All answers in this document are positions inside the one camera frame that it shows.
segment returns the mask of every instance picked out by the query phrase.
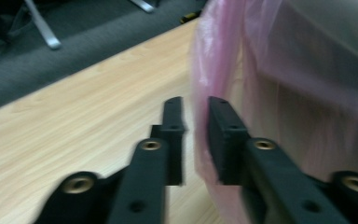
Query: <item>gray carpet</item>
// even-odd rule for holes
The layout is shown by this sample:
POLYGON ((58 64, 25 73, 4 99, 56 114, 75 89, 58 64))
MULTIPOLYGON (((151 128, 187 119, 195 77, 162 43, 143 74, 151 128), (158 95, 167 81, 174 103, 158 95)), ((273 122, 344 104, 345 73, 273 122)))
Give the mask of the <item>gray carpet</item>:
POLYGON ((44 18, 62 42, 50 50, 32 25, 0 57, 0 106, 180 25, 205 1, 161 0, 152 14, 127 0, 73 0, 44 18))

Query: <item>light wood tabletop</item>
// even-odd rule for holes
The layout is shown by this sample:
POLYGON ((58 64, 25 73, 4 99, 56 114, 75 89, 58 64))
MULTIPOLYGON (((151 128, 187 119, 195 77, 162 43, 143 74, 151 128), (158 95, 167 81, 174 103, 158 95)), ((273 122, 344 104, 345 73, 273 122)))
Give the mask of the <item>light wood tabletop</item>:
POLYGON ((189 47, 195 22, 0 108, 0 223, 32 223, 63 178, 108 176, 184 97, 186 184, 169 187, 169 223, 223 223, 194 170, 189 47))

